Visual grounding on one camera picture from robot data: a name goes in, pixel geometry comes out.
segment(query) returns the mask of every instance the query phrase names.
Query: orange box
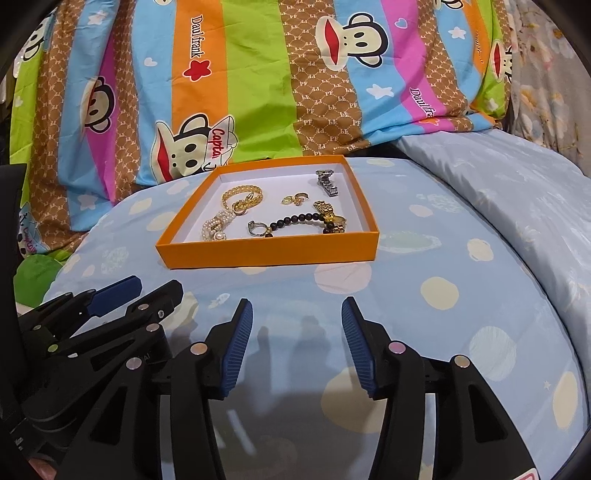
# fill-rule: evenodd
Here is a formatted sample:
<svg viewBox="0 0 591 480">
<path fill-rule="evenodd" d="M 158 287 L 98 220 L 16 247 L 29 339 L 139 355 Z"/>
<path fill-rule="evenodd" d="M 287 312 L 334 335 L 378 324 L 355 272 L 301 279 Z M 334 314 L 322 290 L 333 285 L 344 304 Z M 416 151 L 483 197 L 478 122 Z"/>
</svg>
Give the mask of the orange box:
<svg viewBox="0 0 591 480">
<path fill-rule="evenodd" d="M 332 169 L 339 189 L 329 197 L 317 184 L 316 170 Z M 227 240 L 202 241 L 203 222 L 222 208 L 222 193 L 237 185 L 257 185 L 262 202 L 237 216 L 225 229 Z M 282 205 L 281 199 L 306 192 L 301 206 Z M 238 194 L 231 205 L 244 198 Z M 272 238 L 249 236 L 250 220 L 269 225 L 285 216 L 314 213 L 313 203 L 324 200 L 335 214 L 347 219 L 345 233 L 322 234 L 322 225 L 286 225 Z M 375 259 L 379 231 L 361 187 L 342 155 L 279 158 L 216 168 L 195 190 L 170 222 L 156 249 L 168 268 L 268 267 L 358 262 Z"/>
</svg>

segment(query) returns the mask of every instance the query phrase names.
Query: gold charm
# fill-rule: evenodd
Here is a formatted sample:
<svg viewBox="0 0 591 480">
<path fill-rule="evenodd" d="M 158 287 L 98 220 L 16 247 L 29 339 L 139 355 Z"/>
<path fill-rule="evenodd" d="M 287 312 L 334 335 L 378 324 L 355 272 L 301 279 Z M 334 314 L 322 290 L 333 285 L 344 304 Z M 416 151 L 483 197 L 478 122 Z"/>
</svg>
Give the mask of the gold charm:
<svg viewBox="0 0 591 480">
<path fill-rule="evenodd" d="M 307 193 L 301 192 L 301 193 L 296 193 L 293 197 L 285 197 L 281 203 L 283 205 L 289 205 L 291 203 L 300 206 L 302 203 L 304 203 L 306 200 L 309 200 L 310 197 L 308 197 Z"/>
</svg>

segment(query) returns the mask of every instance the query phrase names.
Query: colorful striped blanket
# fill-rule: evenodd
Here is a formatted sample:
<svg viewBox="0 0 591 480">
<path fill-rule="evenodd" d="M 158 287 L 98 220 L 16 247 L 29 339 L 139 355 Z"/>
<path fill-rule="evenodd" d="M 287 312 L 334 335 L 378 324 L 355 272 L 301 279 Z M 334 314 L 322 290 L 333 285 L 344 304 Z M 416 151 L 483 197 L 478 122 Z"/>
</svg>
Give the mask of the colorful striped blanket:
<svg viewBox="0 0 591 480">
<path fill-rule="evenodd" d="M 503 0 L 63 0 L 21 55 L 21 247 L 228 162 L 490 128 L 510 45 Z"/>
</svg>

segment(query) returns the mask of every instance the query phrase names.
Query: polka dot bedsheet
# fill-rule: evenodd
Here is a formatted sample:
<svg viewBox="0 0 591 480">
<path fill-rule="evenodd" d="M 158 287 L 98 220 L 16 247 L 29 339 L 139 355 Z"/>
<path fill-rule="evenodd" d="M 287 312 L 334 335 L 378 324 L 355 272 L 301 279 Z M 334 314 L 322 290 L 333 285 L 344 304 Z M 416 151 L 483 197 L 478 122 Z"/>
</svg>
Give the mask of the polka dot bedsheet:
<svg viewBox="0 0 591 480">
<path fill-rule="evenodd" d="M 142 280 L 144 293 L 175 278 L 183 301 L 162 323 L 177 353 L 249 299 L 254 325 L 238 384 L 224 402 L 210 403 L 228 479 L 368 477 L 385 404 L 370 400 L 355 374 L 340 322 L 349 295 L 367 319 L 421 355 L 468 355 L 516 424 L 541 478 L 550 479 L 586 430 L 587 403 L 571 342 L 544 292 L 496 230 L 418 165 L 349 163 L 381 232 L 374 262 L 168 270 L 154 244 L 204 179 L 199 175 L 113 208 L 46 300 L 129 275 Z M 422 480 L 433 468 L 434 414 L 427 411 Z M 164 422 L 163 474 L 171 480 L 166 428 Z"/>
</svg>

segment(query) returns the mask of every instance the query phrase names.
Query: floral fabric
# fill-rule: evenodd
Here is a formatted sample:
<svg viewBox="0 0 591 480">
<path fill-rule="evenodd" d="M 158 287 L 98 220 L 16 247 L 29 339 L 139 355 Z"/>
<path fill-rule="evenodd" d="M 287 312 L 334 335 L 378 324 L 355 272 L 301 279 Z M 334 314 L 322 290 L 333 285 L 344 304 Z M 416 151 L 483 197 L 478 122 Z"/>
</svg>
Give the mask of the floral fabric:
<svg viewBox="0 0 591 480">
<path fill-rule="evenodd" d="M 512 30 L 511 133 L 567 157 L 591 176 L 591 78 L 532 0 L 505 0 Z"/>
</svg>

